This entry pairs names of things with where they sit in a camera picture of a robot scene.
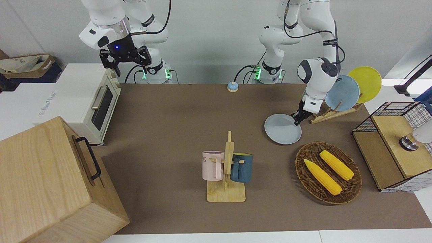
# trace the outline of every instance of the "white wall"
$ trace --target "white wall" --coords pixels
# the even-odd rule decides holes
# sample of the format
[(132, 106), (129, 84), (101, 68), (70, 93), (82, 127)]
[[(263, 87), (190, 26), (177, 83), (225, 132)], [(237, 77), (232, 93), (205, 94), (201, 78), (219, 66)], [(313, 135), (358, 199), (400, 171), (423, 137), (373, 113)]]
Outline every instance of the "white wall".
[[(424, 35), (412, 38), (413, 47), (401, 58), (401, 60), (385, 76), (386, 79), (403, 79), (419, 63), (432, 55), (432, 27)], [(422, 66), (418, 66), (408, 77), (409, 79)], [(427, 70), (421, 76), (421, 79), (432, 79), (432, 69)]]
[[(281, 23), (277, 0), (173, 0), (170, 32), (159, 48), (183, 83), (226, 83), (236, 71), (254, 64), (264, 52), (260, 29)], [(164, 22), (168, 0), (151, 0), (155, 16)], [(357, 66), (372, 66), (384, 77), (430, 26), (432, 1), (332, 0), (340, 46), (347, 59), (342, 74)], [(99, 62), (98, 51), (78, 38), (89, 21), (79, 0), (0, 0), (0, 48), (10, 56), (49, 52), (63, 63)], [(296, 80), (304, 58), (321, 55), (321, 38), (314, 35), (283, 47), (286, 81)], [(133, 64), (122, 64), (122, 77)]]

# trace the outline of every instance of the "corn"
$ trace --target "corn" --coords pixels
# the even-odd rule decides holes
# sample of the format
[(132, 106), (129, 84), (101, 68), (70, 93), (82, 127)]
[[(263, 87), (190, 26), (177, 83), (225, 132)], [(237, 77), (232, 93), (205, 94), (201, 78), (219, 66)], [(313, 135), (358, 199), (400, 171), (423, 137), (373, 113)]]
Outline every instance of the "corn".
[(354, 172), (348, 168), (342, 161), (332, 155), (329, 151), (324, 150), (320, 153), (323, 159), (342, 179), (348, 181), (354, 176)]
[(323, 185), (333, 196), (339, 195), (342, 192), (340, 185), (333, 180), (325, 171), (323, 171), (314, 162), (305, 159), (305, 164), (312, 175)]

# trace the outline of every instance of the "brown tabletop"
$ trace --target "brown tabletop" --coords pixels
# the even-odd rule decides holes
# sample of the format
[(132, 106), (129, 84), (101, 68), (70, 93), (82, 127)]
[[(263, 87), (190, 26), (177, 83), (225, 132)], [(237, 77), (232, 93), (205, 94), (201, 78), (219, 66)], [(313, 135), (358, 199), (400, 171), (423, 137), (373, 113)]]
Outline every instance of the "brown tabletop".
[[(291, 230), (426, 228), (431, 223), (413, 193), (378, 191), (351, 131), (368, 113), (311, 125), (292, 145), (272, 142), (265, 119), (293, 113), (301, 84), (123, 85), (102, 156), (130, 224), (120, 234), (215, 233)], [(209, 203), (201, 152), (225, 148), (232, 131), (235, 152), (254, 155), (246, 202)], [(348, 204), (320, 204), (296, 177), (295, 155), (305, 144), (334, 144), (356, 161), (363, 179)]]

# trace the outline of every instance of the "black cable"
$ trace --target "black cable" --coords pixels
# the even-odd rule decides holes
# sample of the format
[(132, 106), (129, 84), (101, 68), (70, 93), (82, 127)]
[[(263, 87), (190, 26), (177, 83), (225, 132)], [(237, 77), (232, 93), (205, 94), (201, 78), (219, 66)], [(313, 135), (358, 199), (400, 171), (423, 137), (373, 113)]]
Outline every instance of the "black cable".
[[(264, 58), (264, 55), (267, 53), (267, 51), (265, 51), (263, 53), (263, 55), (261, 56), (260, 60), (257, 62), (257, 65), (260, 64), (261, 60)], [(251, 80), (252, 74), (249, 75), (248, 81), (246, 83), (249, 83), (249, 80)]]
[(286, 21), (286, 16), (288, 15), (288, 10), (289, 10), (289, 2), (290, 2), (290, 0), (288, 0), (288, 2), (287, 2), (287, 4), (286, 4), (286, 8), (285, 8), (285, 16), (283, 17), (283, 30), (285, 31), (285, 34), (287, 35), (287, 36), (289, 36), (289, 37), (291, 37), (291, 38), (303, 38), (303, 37), (306, 37), (306, 36), (310, 36), (310, 35), (315, 35), (315, 34), (319, 34), (319, 33), (330, 33), (330, 34), (333, 34), (333, 32), (331, 32), (331, 31), (329, 31), (329, 30), (320, 30), (320, 31), (317, 31), (317, 32), (314, 32), (314, 33), (310, 33), (310, 34), (307, 34), (307, 35), (302, 35), (302, 36), (290, 36), (289, 34), (288, 34), (288, 32), (286, 31), (286, 24), (285, 24), (285, 21)]
[(243, 77), (243, 82), (242, 82), (242, 84), (245, 83), (246, 76), (247, 76), (249, 73), (250, 73), (251, 76), (252, 76), (252, 73), (254, 73), (254, 72), (255, 72), (255, 71), (249, 71), (249, 72), (247, 72), (247, 73), (245, 74), (245, 76)]
[(408, 73), (406, 76), (405, 76), (405, 78), (403, 78), (402, 79), (402, 81), (399, 83), (399, 85), (415, 70), (415, 69), (417, 69), (422, 63), (424, 63), (426, 60), (428, 60), (430, 57), (432, 57), (432, 55), (429, 55), (428, 57), (426, 57), (421, 63), (419, 63), (415, 68), (413, 68), (412, 70), (411, 70), (411, 72), (410, 73)]
[(127, 82), (127, 79), (129, 78), (130, 73), (132, 73), (132, 71), (133, 71), (135, 68), (139, 67), (139, 66), (140, 66), (140, 65), (135, 65), (133, 68), (131, 68), (131, 69), (129, 70), (129, 73), (127, 73), (126, 78), (124, 79), (124, 83)]
[(134, 83), (137, 83), (137, 79), (136, 79), (136, 77), (135, 77), (135, 76), (136, 76), (136, 75), (137, 75), (137, 73), (139, 73), (139, 72), (141, 72), (141, 73), (142, 73), (143, 71), (142, 71), (142, 70), (138, 70), (138, 71), (136, 71), (136, 72), (135, 72), (135, 73), (133, 74), (133, 82), (134, 82)]
[(286, 71), (284, 70), (284, 69), (282, 69), (282, 71), (281, 72), (283, 72), (283, 76), (282, 76), (282, 81), (280, 81), (280, 83), (282, 83), (283, 82), (283, 79), (285, 78), (285, 74), (286, 74)]
[(339, 48), (342, 53), (343, 53), (343, 59), (339, 62), (332, 62), (333, 64), (341, 64), (343, 61), (345, 61), (345, 51), (342, 49), (342, 47), (340, 47), (339, 45), (336, 44), (336, 48)]
[(131, 33), (130, 35), (145, 35), (145, 34), (149, 34), (149, 35), (155, 35), (155, 34), (159, 34), (162, 31), (165, 30), (166, 26), (168, 25), (168, 21), (169, 21), (169, 16), (171, 15), (171, 0), (169, 0), (169, 6), (168, 6), (168, 15), (166, 17), (166, 21), (165, 21), (165, 25), (162, 27), (161, 30), (156, 31), (156, 32), (147, 32), (147, 31), (140, 31), (140, 32), (134, 32)]
[(253, 65), (247, 65), (247, 66), (242, 67), (242, 68), (237, 72), (237, 74), (235, 75), (234, 82), (237, 80), (237, 76), (240, 74), (240, 72), (243, 71), (245, 68), (248, 68), (248, 67), (254, 67), (254, 66), (253, 66)]
[(179, 83), (179, 81), (178, 81), (178, 74), (177, 74), (177, 71), (174, 70), (174, 69), (170, 69), (169, 71), (170, 71), (170, 72), (175, 72), (175, 78), (177, 79), (177, 83)]

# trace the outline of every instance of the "blue mug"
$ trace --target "blue mug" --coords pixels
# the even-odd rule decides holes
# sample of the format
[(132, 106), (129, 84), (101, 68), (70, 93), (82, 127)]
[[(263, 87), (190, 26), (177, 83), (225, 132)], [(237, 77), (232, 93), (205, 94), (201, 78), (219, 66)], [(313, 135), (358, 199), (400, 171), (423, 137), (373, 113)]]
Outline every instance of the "blue mug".
[(248, 183), (252, 178), (252, 154), (234, 153), (230, 179), (234, 182)]

